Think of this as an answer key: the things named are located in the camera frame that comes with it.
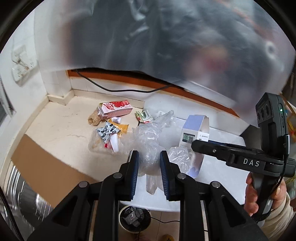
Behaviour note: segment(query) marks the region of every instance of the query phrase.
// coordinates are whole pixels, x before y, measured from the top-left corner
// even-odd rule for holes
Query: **human hand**
[[[247,187],[246,187],[246,196],[244,201],[244,209],[250,216],[252,216],[254,213],[258,211],[259,207],[258,207],[258,204],[256,203],[258,199],[258,195],[257,195],[257,191],[254,189],[252,185],[251,173],[249,173],[247,176],[246,184],[247,184]],[[273,209],[276,209],[283,203],[286,197],[286,192],[287,192],[287,187],[286,187],[285,181],[282,180],[277,190],[275,190],[274,193],[271,195],[271,197],[274,200],[272,204]]]

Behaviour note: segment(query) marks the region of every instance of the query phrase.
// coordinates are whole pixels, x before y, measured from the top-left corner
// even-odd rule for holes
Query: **brown cardboard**
[[[31,188],[53,207],[80,181],[97,182],[55,158],[26,134],[11,160]]]

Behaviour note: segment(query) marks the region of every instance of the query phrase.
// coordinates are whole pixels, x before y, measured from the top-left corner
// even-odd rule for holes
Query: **metal screw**
[[[116,172],[113,174],[113,177],[116,178],[116,179],[119,179],[122,177],[122,174],[120,172]]]
[[[179,179],[185,179],[185,178],[186,178],[186,174],[184,174],[184,173],[179,173],[179,174],[177,175],[177,177],[178,177]]]
[[[221,186],[221,184],[220,184],[220,182],[213,181],[212,186],[215,187],[215,188],[219,188]]]
[[[81,181],[79,184],[80,188],[86,188],[87,187],[87,182],[86,181]]]

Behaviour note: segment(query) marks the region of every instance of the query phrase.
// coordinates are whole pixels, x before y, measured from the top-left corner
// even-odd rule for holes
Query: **camera lens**
[[[269,116],[269,108],[268,108],[268,105],[265,107],[265,112],[266,112],[266,115]]]
[[[261,114],[262,119],[264,119],[264,110],[263,110],[263,108],[261,109],[260,114]]]

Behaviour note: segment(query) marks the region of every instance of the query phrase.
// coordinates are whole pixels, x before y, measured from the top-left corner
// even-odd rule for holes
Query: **fingernail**
[[[278,187],[278,189],[276,191],[276,195],[279,195],[280,192],[281,192],[281,186]]]

